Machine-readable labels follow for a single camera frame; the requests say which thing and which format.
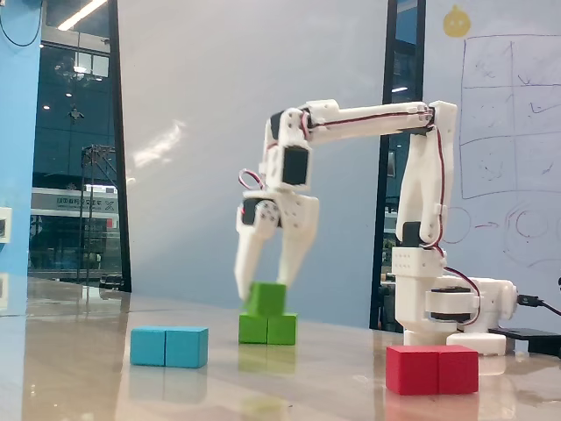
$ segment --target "red cube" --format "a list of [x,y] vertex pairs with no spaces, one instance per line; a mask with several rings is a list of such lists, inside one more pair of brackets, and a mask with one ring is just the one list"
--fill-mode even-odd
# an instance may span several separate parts
[[463,395],[479,389],[479,356],[460,345],[442,346],[438,356],[438,393]]
[[386,387],[399,395],[438,394],[440,346],[389,346]]

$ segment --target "glass window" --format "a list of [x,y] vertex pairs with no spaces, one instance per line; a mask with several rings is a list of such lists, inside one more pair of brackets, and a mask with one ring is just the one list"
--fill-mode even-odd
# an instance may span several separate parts
[[[416,28],[417,1],[398,0],[394,41],[394,77],[392,102],[405,103],[421,98],[415,97],[418,90],[416,75]],[[394,317],[394,284],[390,274],[392,269],[392,248],[397,244],[395,227],[400,205],[401,182],[405,173],[409,150],[409,134],[389,136],[388,174],[386,179],[386,199],[384,212],[384,239],[382,243],[382,266],[380,288],[375,317],[377,327],[392,332],[402,332]]]
[[43,29],[29,274],[118,287],[107,2],[49,0]]

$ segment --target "blue block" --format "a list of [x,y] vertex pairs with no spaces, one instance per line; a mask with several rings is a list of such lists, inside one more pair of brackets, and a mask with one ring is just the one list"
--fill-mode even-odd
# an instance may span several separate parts
[[166,367],[200,368],[209,359],[209,329],[168,327]]
[[131,364],[135,366],[166,365],[166,328],[142,326],[131,332]]

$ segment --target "table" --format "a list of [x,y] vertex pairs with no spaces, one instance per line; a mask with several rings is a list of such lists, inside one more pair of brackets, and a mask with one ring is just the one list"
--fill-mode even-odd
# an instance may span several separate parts
[[[480,377],[480,392],[470,396],[397,396],[384,386],[385,349],[401,343],[400,334],[301,321],[295,347],[239,345],[237,314],[30,279],[27,311],[0,317],[0,418],[548,421],[561,417],[561,363],[555,357],[526,353],[487,357],[480,364],[486,374]],[[208,366],[131,367],[130,331],[139,325],[208,326]]]

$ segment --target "whiteboard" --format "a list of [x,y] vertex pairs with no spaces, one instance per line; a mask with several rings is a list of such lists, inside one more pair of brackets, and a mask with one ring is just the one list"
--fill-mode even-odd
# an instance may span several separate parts
[[[444,248],[561,307],[561,3],[427,1],[424,100],[459,106]],[[505,325],[561,332],[546,309]]]
[[[314,99],[381,103],[387,1],[119,0],[132,290],[240,306],[241,168],[265,122]],[[316,243],[288,294],[302,318],[367,327],[379,138],[314,152]],[[280,235],[256,280],[274,282]]]

